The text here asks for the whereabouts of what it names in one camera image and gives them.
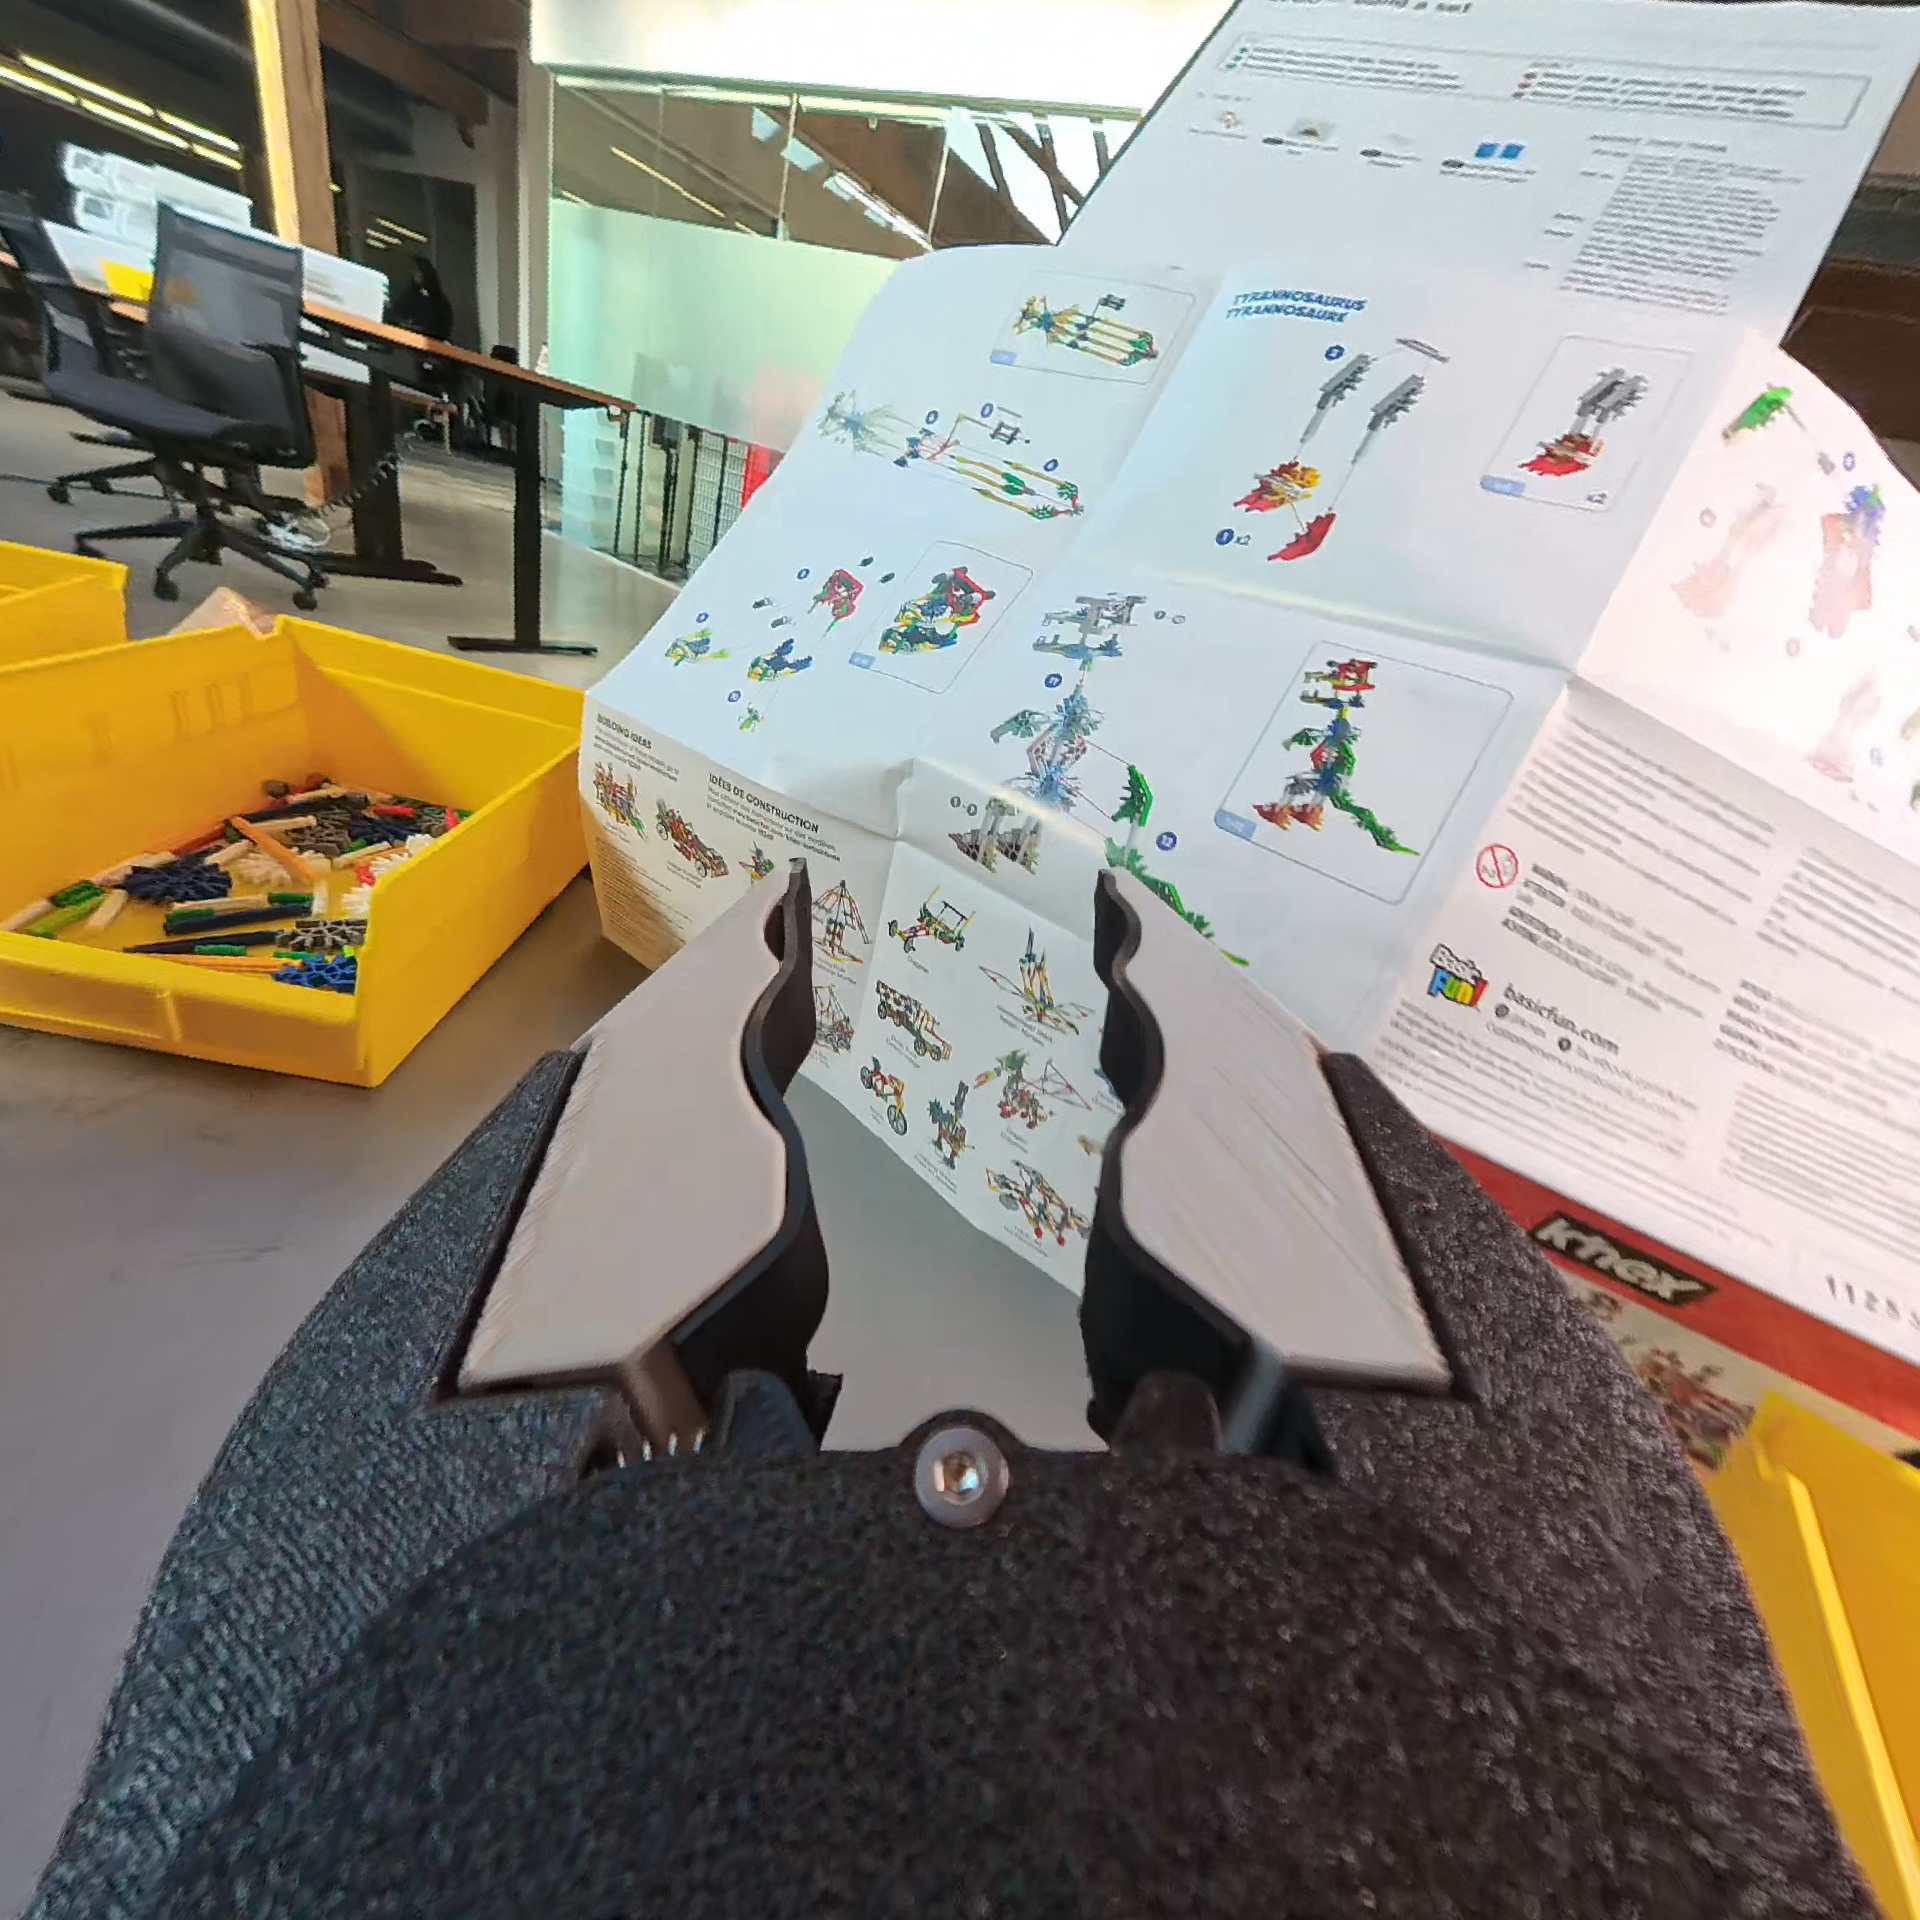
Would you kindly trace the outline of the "stack of white storage boxes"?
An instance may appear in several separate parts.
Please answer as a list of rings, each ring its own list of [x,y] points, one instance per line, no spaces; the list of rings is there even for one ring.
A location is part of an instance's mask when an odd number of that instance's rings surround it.
[[[46,220],[68,273],[96,294],[144,303],[152,292],[158,210],[252,231],[252,201],[165,165],[129,160],[67,141],[60,146],[67,220]],[[384,272],[303,246],[303,298],[358,319],[384,319]]]

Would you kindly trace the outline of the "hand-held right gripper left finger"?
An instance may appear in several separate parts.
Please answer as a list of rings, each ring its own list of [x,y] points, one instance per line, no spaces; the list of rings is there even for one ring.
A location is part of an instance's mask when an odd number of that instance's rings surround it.
[[[768,1376],[825,1431],[809,1344],[828,1253],[787,1102],[815,1041],[811,953],[795,856],[577,1045],[492,1257],[461,1397],[600,1388],[643,1444],[693,1444],[728,1378]]]

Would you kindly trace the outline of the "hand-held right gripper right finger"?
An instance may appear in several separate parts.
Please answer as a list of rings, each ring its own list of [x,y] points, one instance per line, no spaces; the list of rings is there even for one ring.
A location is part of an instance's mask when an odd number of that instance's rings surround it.
[[[1307,1390],[1448,1397],[1453,1365],[1312,1031],[1137,876],[1094,880],[1108,993],[1079,1328],[1110,1446],[1152,1380],[1222,1449],[1317,1453]]]

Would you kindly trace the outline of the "yellow plastic bin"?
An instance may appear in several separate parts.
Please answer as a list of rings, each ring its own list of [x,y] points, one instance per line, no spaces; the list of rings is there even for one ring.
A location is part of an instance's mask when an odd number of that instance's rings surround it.
[[[7,664],[1,689],[8,1025],[375,1087],[584,866],[575,687],[281,616]],[[309,774],[457,815],[375,882],[353,992],[134,953],[161,937],[137,902],[32,935],[54,894]]]
[[[1881,1910],[1917,1914],[1917,1472],[1766,1397],[1707,1481],[1815,1776]]]
[[[1,542],[1,666],[127,642],[127,566]]]

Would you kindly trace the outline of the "printed paper instruction sheet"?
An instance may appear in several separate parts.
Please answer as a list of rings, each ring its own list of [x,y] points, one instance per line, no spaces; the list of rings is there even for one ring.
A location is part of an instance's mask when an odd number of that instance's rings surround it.
[[[1785,344],[1912,81],[1915,5],[1237,5],[591,689],[603,932],[804,855],[809,1076],[1077,1288],[1131,880],[1703,1466],[1766,1393],[1915,1449],[1915,485]]]

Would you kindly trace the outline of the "pile of colourful construction pieces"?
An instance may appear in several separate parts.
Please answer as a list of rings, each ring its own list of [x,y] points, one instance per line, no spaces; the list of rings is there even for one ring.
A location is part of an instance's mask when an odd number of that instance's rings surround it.
[[[405,789],[269,778],[252,806],[7,902],[7,935],[352,998],[382,884],[473,814]]]

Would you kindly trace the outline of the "wooden support post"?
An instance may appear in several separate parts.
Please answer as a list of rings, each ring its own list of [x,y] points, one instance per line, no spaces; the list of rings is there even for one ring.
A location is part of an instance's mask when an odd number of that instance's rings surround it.
[[[271,229],[333,253],[329,113],[316,2],[244,2]]]

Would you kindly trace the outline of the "black mesh office chair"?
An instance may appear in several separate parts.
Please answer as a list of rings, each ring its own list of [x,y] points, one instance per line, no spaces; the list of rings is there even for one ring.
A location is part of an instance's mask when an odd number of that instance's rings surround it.
[[[79,412],[83,400],[100,400],[109,407],[107,424],[123,437],[117,444],[133,445],[115,407],[119,388],[145,383],[134,341],[115,329],[104,306],[72,281],[32,201],[8,190],[1,194],[1,233],[32,294],[48,398],[71,412]]]
[[[156,568],[176,597],[187,559],[241,553],[316,610],[327,574],[285,558],[265,524],[275,502],[261,472],[309,468],[318,457],[303,396],[303,255],[254,229],[230,229],[161,201],[144,346],[150,383],[171,413],[150,432],[160,479],[183,509],[176,551]]]

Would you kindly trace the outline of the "wooden top standing desk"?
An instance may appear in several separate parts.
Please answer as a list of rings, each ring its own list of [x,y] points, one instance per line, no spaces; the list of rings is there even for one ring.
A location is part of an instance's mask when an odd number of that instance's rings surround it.
[[[115,298],[123,318],[144,326],[149,302]],[[388,322],[358,319],[325,306],[303,303],[301,313],[303,396],[337,398],[347,409],[347,492],[340,502],[352,516],[352,548],[333,551],[327,538],[300,544],[294,519],[301,512],[277,495],[275,516],[262,529],[291,559],[311,559],[337,581],[382,581],[400,584],[459,584],[443,568],[400,553],[400,439],[396,424],[396,391],[423,393],[421,376],[449,376],[459,388],[481,391],[512,429],[512,636],[449,636],[447,644],[461,654],[531,661],[537,655],[595,658],[597,646],[582,640],[551,640],[541,631],[541,412],[619,412],[633,407],[609,396],[557,382],[521,367],[503,354],[479,354],[431,341]],[[160,479],[160,453],[152,429],[127,424],[127,437],[150,447],[145,466]],[[75,536],[75,548],[89,559],[100,558],[109,538],[181,542],[183,509],[169,498],[166,519],[140,526],[96,526]]]

